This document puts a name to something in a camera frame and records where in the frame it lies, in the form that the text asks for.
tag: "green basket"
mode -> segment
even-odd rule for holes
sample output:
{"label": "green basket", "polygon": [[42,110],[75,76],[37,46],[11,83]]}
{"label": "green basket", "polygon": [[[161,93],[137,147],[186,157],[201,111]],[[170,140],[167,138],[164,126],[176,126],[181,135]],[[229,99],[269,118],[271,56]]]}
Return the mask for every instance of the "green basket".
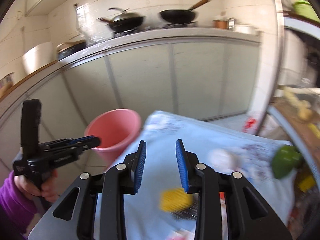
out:
{"label": "green basket", "polygon": [[320,22],[315,10],[312,8],[308,1],[296,0],[293,4],[294,10],[297,14],[302,15],[311,20]]}

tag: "wooden shelf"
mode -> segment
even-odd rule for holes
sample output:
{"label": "wooden shelf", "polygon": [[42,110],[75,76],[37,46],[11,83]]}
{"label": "wooden shelf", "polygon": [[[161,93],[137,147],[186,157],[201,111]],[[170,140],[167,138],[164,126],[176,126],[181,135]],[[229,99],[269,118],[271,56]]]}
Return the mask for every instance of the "wooden shelf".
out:
{"label": "wooden shelf", "polygon": [[310,122],[302,122],[296,117],[296,110],[283,98],[276,98],[267,110],[289,135],[308,163],[320,188],[320,139],[308,127],[309,123],[320,122],[316,113]]}

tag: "purple sweater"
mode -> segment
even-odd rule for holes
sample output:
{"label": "purple sweater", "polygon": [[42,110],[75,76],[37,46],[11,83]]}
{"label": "purple sweater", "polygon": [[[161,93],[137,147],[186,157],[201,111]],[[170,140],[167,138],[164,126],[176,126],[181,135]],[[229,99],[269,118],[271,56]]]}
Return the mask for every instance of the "purple sweater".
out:
{"label": "purple sweater", "polygon": [[8,219],[17,226],[21,234],[24,234],[37,210],[33,201],[18,190],[13,179],[12,171],[0,188],[0,205]]}

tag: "green vegetable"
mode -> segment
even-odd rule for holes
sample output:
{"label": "green vegetable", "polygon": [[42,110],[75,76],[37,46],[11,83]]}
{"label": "green vegetable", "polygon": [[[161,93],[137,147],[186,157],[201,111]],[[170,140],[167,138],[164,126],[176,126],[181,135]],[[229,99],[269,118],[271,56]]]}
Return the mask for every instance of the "green vegetable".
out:
{"label": "green vegetable", "polygon": [[293,168],[301,165],[302,155],[296,147],[284,145],[280,147],[271,161],[273,175],[276,179],[287,176]]}

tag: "wok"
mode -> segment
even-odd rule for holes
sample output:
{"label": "wok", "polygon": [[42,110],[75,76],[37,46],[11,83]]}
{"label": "wok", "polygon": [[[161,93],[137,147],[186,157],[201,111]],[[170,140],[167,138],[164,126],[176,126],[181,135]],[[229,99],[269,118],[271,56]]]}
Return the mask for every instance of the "wok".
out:
{"label": "wok", "polygon": [[187,24],[194,20],[196,13],[192,10],[208,3],[210,0],[201,0],[188,10],[165,10],[160,12],[161,18],[174,24]]}
{"label": "wok", "polygon": [[111,30],[116,33],[125,32],[139,27],[144,19],[144,16],[134,12],[127,12],[128,9],[122,10],[120,8],[109,8],[109,10],[119,10],[122,13],[114,17],[112,20],[106,18],[97,19],[100,22],[108,23]]}

